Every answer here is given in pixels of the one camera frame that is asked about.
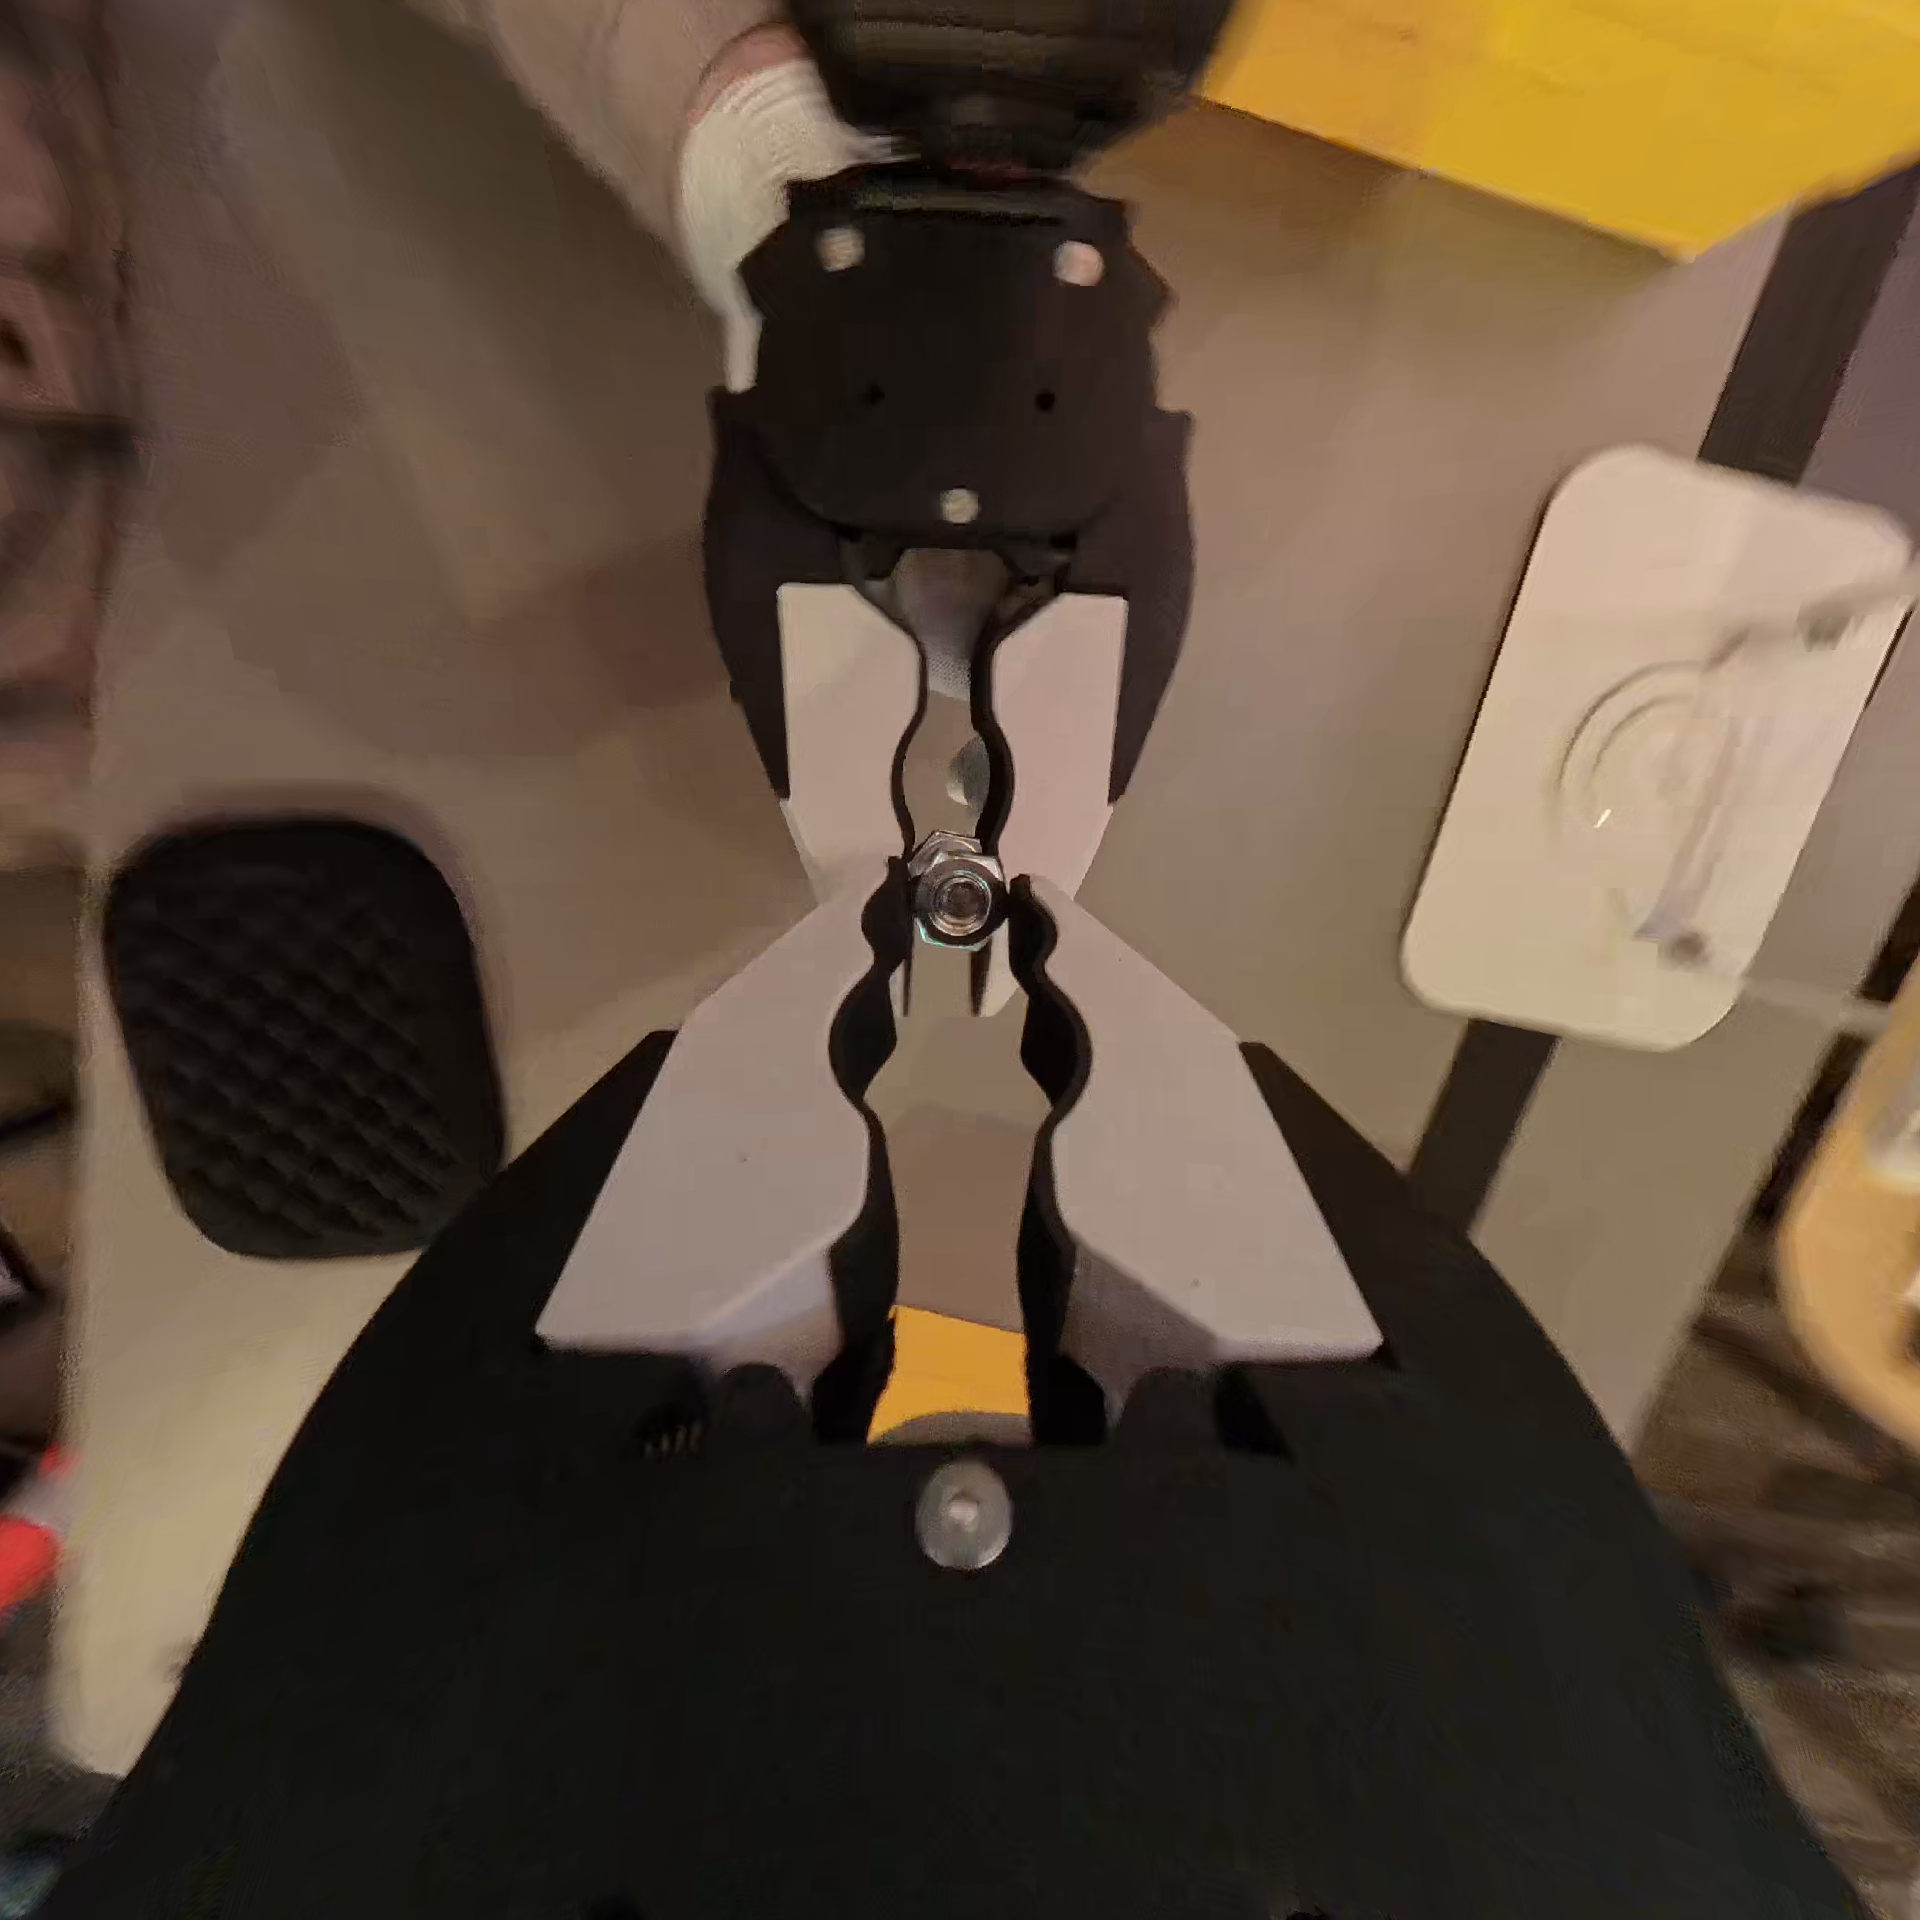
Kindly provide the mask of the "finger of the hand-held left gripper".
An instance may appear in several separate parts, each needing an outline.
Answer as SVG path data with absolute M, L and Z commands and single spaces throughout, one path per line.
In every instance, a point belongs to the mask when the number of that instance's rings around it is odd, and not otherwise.
M 1006 878 L 1078 897 L 1113 819 L 1130 607 L 1067 593 L 1002 635 L 977 677 L 988 755 L 980 838 Z
M 923 709 L 910 631 L 850 585 L 782 588 L 782 814 L 816 899 L 900 857 L 904 755 Z

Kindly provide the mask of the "silver hex nut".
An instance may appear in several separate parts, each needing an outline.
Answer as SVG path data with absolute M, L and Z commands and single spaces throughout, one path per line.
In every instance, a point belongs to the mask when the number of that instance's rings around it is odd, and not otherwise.
M 906 862 L 910 908 L 928 947 L 980 951 L 1006 919 L 998 857 L 963 833 L 928 833 Z

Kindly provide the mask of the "black round pad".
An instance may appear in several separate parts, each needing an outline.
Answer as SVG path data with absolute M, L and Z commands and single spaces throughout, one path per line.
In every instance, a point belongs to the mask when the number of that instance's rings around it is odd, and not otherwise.
M 115 869 L 102 941 L 160 1175 L 212 1245 L 412 1254 L 500 1171 L 465 908 L 401 833 L 324 814 L 159 833 Z

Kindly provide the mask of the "yellow plastic bin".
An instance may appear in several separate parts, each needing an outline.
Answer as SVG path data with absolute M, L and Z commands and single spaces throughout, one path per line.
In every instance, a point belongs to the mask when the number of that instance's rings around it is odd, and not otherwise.
M 1252 2 L 1212 105 L 1670 259 L 1919 150 L 1915 2 Z

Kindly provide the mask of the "person's left hand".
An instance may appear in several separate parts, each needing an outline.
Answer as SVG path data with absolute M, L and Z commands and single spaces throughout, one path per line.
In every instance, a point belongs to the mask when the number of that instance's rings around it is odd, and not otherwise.
M 809 58 L 782 58 L 718 90 L 679 150 L 679 252 L 711 313 L 758 322 L 744 260 L 788 213 L 788 188 L 890 159 L 897 145 L 852 129 Z

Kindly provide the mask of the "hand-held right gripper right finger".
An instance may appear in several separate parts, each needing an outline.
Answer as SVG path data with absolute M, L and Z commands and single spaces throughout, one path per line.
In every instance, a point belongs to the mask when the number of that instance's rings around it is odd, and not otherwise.
M 1238 1035 L 1051 879 L 1016 883 L 1008 933 L 1047 1099 L 1017 1235 L 1032 1434 L 1105 1435 L 1161 1371 L 1376 1357 Z

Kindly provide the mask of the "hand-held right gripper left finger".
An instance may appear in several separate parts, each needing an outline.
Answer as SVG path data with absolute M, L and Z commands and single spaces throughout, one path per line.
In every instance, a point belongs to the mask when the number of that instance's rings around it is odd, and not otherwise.
M 899 1291 L 868 1091 L 910 921 L 906 866 L 868 866 L 686 1018 L 545 1302 L 548 1348 L 774 1366 L 816 1434 L 868 1434 Z

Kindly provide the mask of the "wooden document stand white base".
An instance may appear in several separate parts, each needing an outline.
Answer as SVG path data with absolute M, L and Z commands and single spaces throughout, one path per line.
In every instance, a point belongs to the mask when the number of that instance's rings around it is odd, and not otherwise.
M 1651 446 L 1570 468 L 1443 709 L 1400 983 L 1432 1071 L 1395 1146 L 1625 1439 L 1879 941 L 1823 823 L 1900 679 L 1915 537 Z

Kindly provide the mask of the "person's left forearm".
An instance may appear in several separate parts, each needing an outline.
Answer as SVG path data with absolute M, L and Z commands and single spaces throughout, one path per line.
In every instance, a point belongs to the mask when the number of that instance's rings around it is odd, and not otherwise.
M 414 2 L 551 113 L 638 100 L 694 116 L 744 73 L 807 54 L 782 4 Z

